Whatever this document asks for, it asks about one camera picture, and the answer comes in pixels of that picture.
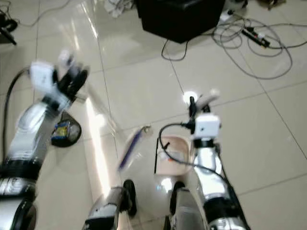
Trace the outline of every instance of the robotic hand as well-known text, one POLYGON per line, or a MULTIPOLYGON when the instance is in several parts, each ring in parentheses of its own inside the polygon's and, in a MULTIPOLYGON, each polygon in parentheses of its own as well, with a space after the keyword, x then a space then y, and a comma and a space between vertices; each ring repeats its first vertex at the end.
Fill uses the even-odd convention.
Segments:
POLYGON ((88 71, 63 51, 59 57, 67 73, 59 81, 53 65, 33 62, 31 82, 44 98, 21 116, 8 154, 0 169, 0 230, 32 230, 35 227, 36 181, 47 153, 47 143, 58 117, 76 99, 88 71))

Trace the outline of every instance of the tile floor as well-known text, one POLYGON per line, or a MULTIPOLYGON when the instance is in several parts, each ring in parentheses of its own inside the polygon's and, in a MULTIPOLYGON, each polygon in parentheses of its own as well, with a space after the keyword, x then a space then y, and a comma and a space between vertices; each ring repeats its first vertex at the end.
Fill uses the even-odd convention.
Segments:
MULTIPOLYGON (((23 23, 63 4, 63 0, 11 1, 11 16, 23 23)), ((267 11, 251 0, 246 15, 264 23, 306 24, 307 2, 289 0, 267 11)), ((306 29, 276 31, 286 45, 307 40, 306 29)), ((55 63, 66 47, 90 65, 87 84, 118 128, 112 135, 108 126, 99 127, 91 102, 72 106, 69 112, 81 123, 83 135, 71 148, 50 148, 38 182, 36 229, 81 229, 93 202, 127 178, 136 183, 139 212, 134 219, 121 214, 118 229, 162 229, 170 193, 161 185, 166 177, 153 174, 157 132, 169 122, 187 119, 183 92, 202 94, 212 87, 222 93, 213 110, 223 122, 219 139, 224 166, 252 229, 307 229, 307 46, 291 50, 293 68, 277 80, 246 76, 207 37, 190 43, 185 60, 166 61, 160 57, 165 40, 143 31, 135 10, 115 20, 105 12, 102 0, 72 0, 32 28, 20 26, 13 35, 18 46, 0 46, 1 107, 18 69, 35 59, 55 63), (125 141, 143 124, 152 125, 152 134, 136 147, 130 167, 118 174, 125 141)), ((167 46, 171 57, 183 50, 183 45, 167 46)), ((288 63, 287 56, 258 58, 246 44, 232 55, 261 76, 276 74, 288 63)), ((10 102, 9 141, 19 114, 40 96, 29 79, 17 83, 10 102)), ((169 133, 188 136, 178 129, 169 133)))

